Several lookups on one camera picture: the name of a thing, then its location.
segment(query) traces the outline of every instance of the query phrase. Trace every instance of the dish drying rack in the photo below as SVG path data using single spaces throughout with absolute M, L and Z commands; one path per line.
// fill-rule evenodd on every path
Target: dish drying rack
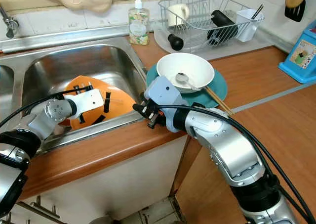
M 158 4 L 162 27 L 168 33 L 183 39 L 184 47 L 180 50 L 182 52 L 193 53 L 205 47 L 226 44 L 230 40 L 238 38 L 251 22 L 257 21 L 244 18 L 237 23 L 236 12 L 249 8 L 234 0 L 161 0 Z M 168 10 L 170 6 L 175 4 L 186 4 L 189 7 L 188 19 L 185 20 Z M 211 19 L 211 14 L 215 10 L 220 10 L 235 24 L 217 27 Z M 176 25 L 168 26 L 168 14 L 173 14 L 176 17 Z

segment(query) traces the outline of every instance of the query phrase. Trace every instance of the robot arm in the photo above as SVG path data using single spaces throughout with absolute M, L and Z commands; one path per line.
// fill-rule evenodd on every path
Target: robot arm
M 142 105 L 134 105 L 152 128 L 158 113 L 151 105 L 186 105 L 179 91 L 165 77 L 157 77 L 144 93 Z M 219 109 L 207 109 L 227 118 Z M 250 224 L 297 224 L 284 196 L 274 188 L 270 177 L 248 139 L 233 126 L 204 113 L 183 109 L 161 109 L 165 124 L 172 132 L 186 131 L 210 151 L 240 208 Z
M 35 106 L 13 130 L 0 134 L 0 217 L 7 215 L 19 198 L 30 160 L 55 126 L 103 104 L 97 89 L 66 95 L 62 100 L 50 99 Z

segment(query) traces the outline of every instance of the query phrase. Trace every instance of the utensil holder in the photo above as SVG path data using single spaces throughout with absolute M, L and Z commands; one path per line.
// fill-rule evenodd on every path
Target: utensil holder
M 237 11 L 237 16 L 236 16 L 236 23 L 239 24 L 238 27 L 241 26 L 242 23 L 248 22 L 251 20 L 251 17 L 253 14 L 256 12 L 254 9 L 246 9 L 246 10 L 240 10 Z M 247 27 L 244 29 L 243 33 L 239 34 L 237 39 L 241 42 L 247 42 L 252 39 L 254 36 L 259 24 L 263 22 L 265 19 L 263 13 L 259 13 L 254 21 L 249 23 Z

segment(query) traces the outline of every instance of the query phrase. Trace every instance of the cabinet door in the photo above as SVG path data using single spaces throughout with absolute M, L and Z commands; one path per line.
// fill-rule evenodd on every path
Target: cabinet door
M 189 224 L 245 223 L 237 200 L 205 147 L 181 183 L 176 199 Z
M 169 195 L 185 141 L 180 137 L 45 192 L 42 204 L 56 205 L 61 221 L 69 224 L 88 224 L 106 213 L 118 220 L 127 217 Z

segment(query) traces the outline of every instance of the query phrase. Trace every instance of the double sink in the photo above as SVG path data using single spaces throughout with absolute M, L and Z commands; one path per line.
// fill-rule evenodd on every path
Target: double sink
M 100 79 L 128 93 L 140 102 L 146 89 L 146 69 L 123 38 L 113 38 L 57 46 L 0 58 L 0 121 L 21 106 L 65 90 L 79 75 Z M 21 118 L 15 116 L 0 132 L 13 128 Z M 39 152 L 87 139 L 98 133 L 142 119 L 137 112 L 119 116 L 80 130 L 56 126 Z

